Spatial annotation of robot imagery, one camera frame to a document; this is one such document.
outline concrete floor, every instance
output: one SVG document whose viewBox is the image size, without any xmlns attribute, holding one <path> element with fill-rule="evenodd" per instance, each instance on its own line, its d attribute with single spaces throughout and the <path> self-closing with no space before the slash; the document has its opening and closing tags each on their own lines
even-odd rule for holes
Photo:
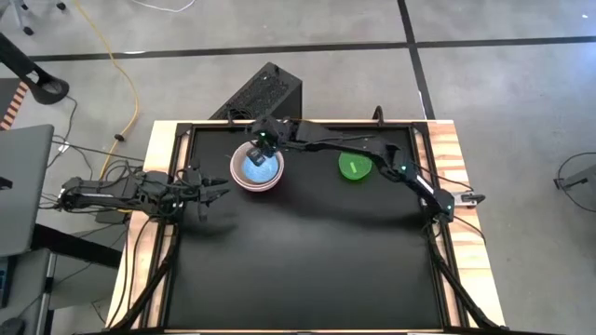
<svg viewBox="0 0 596 335">
<path fill-rule="evenodd" d="M 153 0 L 181 7 L 183 0 Z M 590 0 L 407 0 L 417 41 L 596 35 Z M 102 53 L 102 45 L 74 5 L 64 13 L 31 3 L 32 37 L 11 15 L 0 31 L 29 55 Z M 176 50 L 308 43 L 403 42 L 395 0 L 196 0 L 180 14 L 121 0 L 86 0 L 83 6 L 113 50 Z M 501 305 L 519 330 L 593 333 L 596 312 L 594 214 L 571 204 L 552 184 L 568 156 L 594 151 L 596 44 L 420 49 L 436 117 L 454 119 L 472 184 L 487 195 L 479 213 Z M 143 157 L 157 119 L 209 117 L 267 61 L 299 76 L 305 117 L 370 118 L 377 104 L 390 118 L 422 118 L 407 49 L 122 60 L 141 96 L 142 116 L 119 148 Z M 67 80 L 78 100 L 71 141 L 107 149 L 132 114 L 124 78 L 107 60 L 39 62 Z M 0 77 L 10 77 L 0 69 Z M 37 104 L 27 95 L 15 127 L 50 123 L 66 129 L 72 103 Z M 96 174 L 103 157 L 90 154 Z M 569 171 L 596 162 L 578 160 Z M 55 193 L 88 170 L 69 152 L 47 172 Z M 573 191 L 596 208 L 586 190 Z M 99 227 L 90 216 L 42 212 L 39 221 L 66 232 Z M 110 243 L 119 231 L 98 240 Z M 80 266 L 60 260 L 57 277 Z M 102 278 L 102 287 L 90 287 Z M 99 330 L 88 302 L 107 307 L 115 273 L 100 267 L 55 294 L 54 333 Z"/>
</svg>

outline cable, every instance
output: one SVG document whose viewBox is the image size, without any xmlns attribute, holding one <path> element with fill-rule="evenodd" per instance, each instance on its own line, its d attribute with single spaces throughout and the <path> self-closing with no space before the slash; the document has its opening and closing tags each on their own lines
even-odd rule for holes
<svg viewBox="0 0 596 335">
<path fill-rule="evenodd" d="M 441 176 L 441 175 L 438 175 L 438 174 L 436 174 L 436 173 L 434 173 L 434 172 L 431 172 L 431 171 L 430 171 L 428 168 L 426 168 L 426 167 L 421 167 L 420 165 L 418 165 L 418 164 L 416 164 L 416 163 L 413 163 L 413 164 L 414 164 L 414 165 L 416 165 L 418 168 L 420 168 L 420 169 L 422 169 L 422 170 L 424 170 L 424 171 L 426 171 L 426 172 L 430 173 L 431 175 L 433 175 L 433 176 L 435 176 L 435 177 L 437 177 L 437 178 L 439 178 L 439 179 L 441 179 L 441 180 L 448 181 L 448 182 L 452 182 L 452 183 L 456 183 L 456 184 L 458 184 L 458 185 L 462 185 L 462 186 L 464 186 L 464 187 L 468 188 L 470 191 L 474 192 L 474 188 L 473 188 L 473 187 L 471 187 L 471 186 L 470 186 L 470 185 L 468 185 L 468 184 L 465 184 L 465 183 L 463 183 L 463 182 L 461 182 L 461 181 L 454 181 L 454 180 L 450 180 L 449 178 L 445 178 L 445 177 L 443 177 L 443 176 Z"/>
<path fill-rule="evenodd" d="M 561 172 L 562 172 L 562 168 L 569 163 L 569 161 L 571 161 L 574 158 L 583 156 L 583 155 L 588 155 L 588 154 L 596 154 L 594 152 L 585 152 L 585 153 L 579 153 L 579 154 L 574 154 L 571 157 L 567 158 L 564 162 L 562 162 L 561 166 L 559 167 L 559 170 L 557 171 L 557 181 L 559 181 L 561 179 Z M 565 193 L 565 195 L 567 195 L 567 197 L 569 198 L 569 200 L 571 200 L 571 202 L 573 202 L 576 206 L 578 206 L 579 208 L 582 208 L 588 212 L 592 212 L 592 213 L 596 213 L 596 209 L 592 209 L 592 208 L 587 208 L 582 206 L 581 204 L 579 204 L 570 194 L 567 190 L 565 190 L 563 187 L 560 187 L 562 189 L 562 191 Z"/>
<path fill-rule="evenodd" d="M 437 231 L 437 233 L 435 234 L 435 238 L 439 237 L 440 233 L 442 233 L 442 229 L 440 228 L 440 223 L 439 223 L 439 230 Z"/>
<path fill-rule="evenodd" d="M 73 107 L 73 110 L 71 111 L 71 116 L 68 118 L 68 128 L 66 129 L 66 134 L 64 134 L 64 136 L 63 136 L 64 141 L 68 141 L 68 136 L 71 134 L 71 129 L 73 128 L 73 117 L 75 116 L 76 107 L 78 107 L 78 102 L 75 99 L 73 99 L 69 96 L 66 96 L 66 98 L 74 102 L 74 107 Z M 47 164 L 46 168 L 50 168 L 54 164 L 54 162 L 56 162 L 56 159 L 58 159 L 58 157 L 60 157 L 62 154 L 63 153 L 58 152 L 52 158 L 52 160 L 49 162 L 49 164 Z"/>
<path fill-rule="evenodd" d="M 52 136 L 52 138 L 54 138 L 54 137 L 59 138 L 64 143 L 66 143 L 66 138 L 65 137 L 62 137 L 60 135 L 54 135 L 54 136 Z M 74 146 L 73 146 L 73 149 L 76 150 L 77 152 L 79 152 L 83 156 L 83 159 L 85 160 L 85 164 L 87 164 L 87 168 L 89 168 L 89 180 L 90 181 L 93 180 L 93 167 L 91 167 L 91 164 L 87 160 L 87 156 L 85 155 L 85 153 L 83 153 L 83 151 L 81 151 L 81 149 L 79 149 L 77 147 L 74 147 Z"/>
<path fill-rule="evenodd" d="M 139 241 L 141 241 L 142 232 L 145 230 L 145 227 L 147 226 L 147 224 L 149 223 L 150 220 L 151 220 L 151 218 L 148 218 L 147 221 L 142 225 L 141 230 L 139 231 L 139 235 L 137 235 L 137 240 L 134 242 L 134 248 L 132 250 L 132 255 L 133 255 L 132 256 L 132 266 L 130 266 L 132 275 L 130 276 L 129 301 L 128 301 L 127 310 L 130 308 L 130 301 L 132 300 L 132 287 L 133 287 L 133 283 L 134 283 L 134 267 L 136 264 L 135 255 L 137 254 Z"/>
<path fill-rule="evenodd" d="M 108 248 L 111 248 L 111 247 L 113 247 L 113 246 L 114 246 L 114 245 L 115 245 L 115 244 L 116 244 L 116 243 L 117 243 L 117 242 L 120 240 L 120 238 L 122 238 L 122 235 L 123 235 L 125 232 L 127 232 L 127 231 L 128 231 L 128 229 L 125 229 L 125 230 L 124 230 L 124 232 L 122 232 L 122 234 L 120 234 L 120 235 L 118 236 L 118 238 L 117 238 L 117 239 L 116 239 L 116 240 L 115 240 L 115 241 L 114 241 L 114 242 L 113 242 L 113 243 L 112 243 L 112 244 L 111 244 L 111 245 L 110 245 Z M 93 262 L 90 262 L 89 264 L 85 265 L 84 267 L 82 267 L 82 268 L 80 268 L 80 269 L 78 269 L 78 270 L 74 271 L 73 273 L 71 273 L 71 274 L 69 274 L 69 275 L 65 276 L 63 279 L 61 279 L 61 280 L 57 281 L 56 283 L 52 284 L 52 288 L 56 288 L 56 286 L 58 286 L 59 284 L 62 284 L 63 282 L 65 282 L 65 281 L 67 281 L 68 279 L 70 279 L 70 278 L 74 277 L 75 275 L 78 275 L 78 274 L 82 273 L 83 271 L 87 270 L 87 269 L 88 269 L 88 268 L 89 268 L 91 265 L 93 265 L 93 264 L 94 264 Z M 22 316 L 22 315 L 23 315 L 23 314 L 24 314 L 24 313 L 25 313 L 25 312 L 26 312 L 26 311 L 29 309 L 29 307 L 31 307 L 31 306 L 32 306 L 32 305 L 33 305 L 35 302 L 37 302 L 37 300 L 38 300 L 39 298 L 41 298 L 41 297 L 42 297 L 44 294 L 46 294 L 46 292 L 45 292 L 45 291 L 44 291 L 44 292 L 41 292 L 41 293 L 40 293 L 40 294 L 39 294 L 37 297 L 35 297 L 35 299 L 33 299 L 31 302 L 29 302 L 29 304 L 27 304 L 27 305 L 25 306 L 25 308 L 23 308 L 23 309 L 20 311 L 20 313 L 19 313 L 19 315 L 17 316 L 17 318 L 20 318 L 20 317 L 21 317 L 21 316 Z"/>
<path fill-rule="evenodd" d="M 43 195 L 43 194 L 41 194 L 40 196 L 41 196 L 42 198 L 44 198 L 44 199 L 48 200 L 48 201 L 51 201 L 51 202 L 53 202 L 53 203 L 57 203 L 57 202 L 58 202 L 58 199 L 52 199 L 52 198 L 50 198 L 50 197 L 48 197 L 48 196 L 45 196 L 45 195 Z"/>
<path fill-rule="evenodd" d="M 162 8 L 162 7 L 147 5 L 147 4 L 142 3 L 141 1 L 137 1 L 137 0 L 130 0 L 130 1 L 132 1 L 135 4 L 139 4 L 141 6 L 149 7 L 149 8 L 152 8 L 152 9 L 157 9 L 157 10 L 161 10 L 161 11 L 167 11 L 167 12 L 170 12 L 170 13 L 180 13 L 182 11 L 185 11 L 190 6 L 192 6 L 195 3 L 196 0 L 192 0 L 188 5 L 180 8 L 180 9 L 170 9 L 170 8 Z"/>
<path fill-rule="evenodd" d="M 101 150 L 97 150 L 97 149 L 89 149 L 89 148 L 86 148 L 86 147 L 82 147 L 80 145 L 74 145 L 72 143 L 65 143 L 65 142 L 59 142 L 59 141 L 54 141 L 54 140 L 52 140 L 52 143 L 70 145 L 73 148 L 78 148 L 78 149 L 85 150 L 85 151 L 92 152 L 92 153 L 105 154 L 107 156 L 125 158 L 125 159 L 129 159 L 129 160 L 137 161 L 137 162 L 144 162 L 144 160 L 142 160 L 140 158 L 128 157 L 128 156 L 124 156 L 122 154 L 112 154 L 111 152 L 105 152 L 105 151 L 101 151 Z"/>
<path fill-rule="evenodd" d="M 89 235 L 93 235 L 93 234 L 95 234 L 95 233 L 97 233 L 97 232 L 100 232 L 100 231 L 106 230 L 106 229 L 108 229 L 108 228 L 114 227 L 115 225 L 120 225 L 120 223 L 113 223 L 113 224 L 109 224 L 109 225 L 107 225 L 107 226 L 105 226 L 105 227 L 102 227 L 102 228 L 100 228 L 100 229 L 96 229 L 96 230 L 94 230 L 94 231 L 92 231 L 92 232 L 88 232 L 88 233 L 86 233 L 86 234 L 82 234 L 82 235 L 80 235 L 78 238 L 83 238 L 83 237 L 87 237 L 87 236 L 89 236 Z"/>
<path fill-rule="evenodd" d="M 102 314 L 100 313 L 100 311 L 97 309 L 97 307 L 95 306 L 95 302 L 92 301 L 91 302 L 91 306 L 93 307 L 93 310 L 95 310 L 95 314 L 97 315 L 97 317 L 102 321 L 102 323 L 105 325 L 105 319 L 103 319 Z"/>
<path fill-rule="evenodd" d="M 141 230 L 139 231 L 139 234 L 137 235 L 137 240 L 134 243 L 134 248 L 132 250 L 132 266 L 130 267 L 130 271 L 131 271 L 131 275 L 130 275 L 130 291 L 129 291 L 129 299 L 130 299 L 130 292 L 132 291 L 132 281 L 134 278 L 134 264 L 135 264 L 135 259 L 137 258 L 137 244 L 139 242 L 139 240 L 141 239 L 141 234 L 142 234 L 142 230 L 144 229 L 144 227 L 147 225 L 147 223 L 151 220 L 151 217 L 149 217 L 147 219 L 147 221 L 143 224 Z M 125 244 L 124 244 L 124 248 L 125 248 L 125 255 L 124 255 L 124 284 L 122 285 L 122 292 L 120 294 L 120 300 L 118 301 L 118 305 L 114 311 L 114 314 L 112 315 L 112 319 L 110 320 L 110 323 L 107 325 L 107 328 L 111 328 L 112 325 L 114 324 L 114 320 L 115 317 L 118 315 L 118 312 L 120 311 L 120 307 L 122 306 L 122 301 L 124 300 L 124 294 L 127 290 L 127 282 L 128 282 L 128 270 L 129 270 L 129 248 L 128 248 L 128 242 L 129 240 L 127 239 Z"/>
<path fill-rule="evenodd" d="M 460 218 L 460 217 L 456 217 L 456 216 L 454 215 L 454 218 L 455 218 L 455 219 L 458 219 L 458 220 L 460 220 L 461 222 L 463 222 L 464 224 L 466 224 L 468 227 L 470 227 L 470 228 L 472 228 L 473 230 L 475 230 L 475 231 L 476 231 L 476 233 L 478 233 L 478 235 L 480 235 L 480 236 L 482 237 L 482 240 L 483 240 L 483 241 L 484 241 L 484 243 L 486 244 L 486 238 L 484 238 L 484 233 L 483 233 L 483 232 L 482 232 L 480 229 L 476 228 L 476 226 L 474 226 L 472 223 L 470 223 L 470 222 L 468 222 L 468 221 L 466 221 L 466 220 L 464 220 L 464 219 L 462 219 L 462 218 Z"/>
<path fill-rule="evenodd" d="M 58 199 L 58 196 L 57 196 L 57 195 L 55 195 L 55 194 L 46 193 L 46 192 L 42 192 L 41 194 L 43 194 L 43 195 L 45 195 L 45 196 L 53 196 L 53 197 L 55 197 L 56 199 Z"/>
<path fill-rule="evenodd" d="M 98 37 L 100 37 L 101 41 L 103 42 L 103 46 L 107 50 L 108 55 L 110 56 L 110 60 L 112 61 L 112 64 L 114 65 L 114 67 L 116 67 L 116 69 L 120 73 L 122 73 L 125 76 L 125 78 L 127 79 L 127 81 L 129 82 L 130 89 L 132 90 L 132 95 L 134 96 L 134 114 L 132 115 L 132 117 L 129 120 L 129 123 L 124 127 L 124 129 L 122 129 L 122 131 L 120 131 L 119 134 L 115 135 L 116 140 L 114 141 L 114 144 L 112 144 L 112 148 L 110 148 L 109 155 L 105 158 L 105 162 L 103 162 L 102 170 L 100 171 L 100 179 L 101 179 L 103 177 L 103 174 L 105 173 L 106 167 L 110 163 L 110 156 L 117 156 L 116 154 L 113 154 L 113 153 L 114 153 L 115 147 L 118 145 L 118 142 L 124 140 L 124 135 L 126 135 L 126 133 L 129 131 L 130 127 L 132 127 L 132 125 L 135 123 L 135 121 L 139 117 L 139 93 L 137 92 L 137 88 L 134 86 L 132 79 L 130 79 L 130 77 L 126 73 L 126 71 L 124 71 L 124 69 L 121 68 L 120 65 L 118 64 L 118 62 L 115 60 L 114 55 L 112 54 L 112 49 L 110 48 L 110 45 L 108 44 L 105 37 L 103 37 L 102 32 L 100 32 L 100 30 L 97 28 L 95 23 L 93 23 L 93 20 L 91 20 L 91 18 L 87 14 L 87 12 L 85 12 L 85 10 L 81 6 L 81 3 L 79 2 L 79 0 L 73 0 L 73 1 L 74 1 L 74 5 L 76 6 L 76 9 L 78 9 L 78 11 L 81 13 L 83 18 L 85 18 L 85 20 L 91 26 L 93 31 L 95 31 L 95 34 Z"/>
</svg>

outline bowl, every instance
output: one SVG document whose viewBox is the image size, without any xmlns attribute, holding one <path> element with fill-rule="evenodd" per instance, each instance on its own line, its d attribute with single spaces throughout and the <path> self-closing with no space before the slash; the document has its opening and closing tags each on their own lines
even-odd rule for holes
<svg viewBox="0 0 596 335">
<path fill-rule="evenodd" d="M 278 161 L 278 172 L 272 180 L 266 182 L 255 182 L 250 180 L 242 170 L 244 160 L 247 159 L 246 152 L 252 147 L 252 142 L 248 141 L 244 142 L 234 151 L 232 159 L 230 160 L 230 174 L 232 174 L 234 181 L 245 190 L 251 192 L 267 191 L 275 186 L 281 178 L 284 168 L 283 155 L 280 152 L 276 152 L 275 158 Z"/>
</svg>

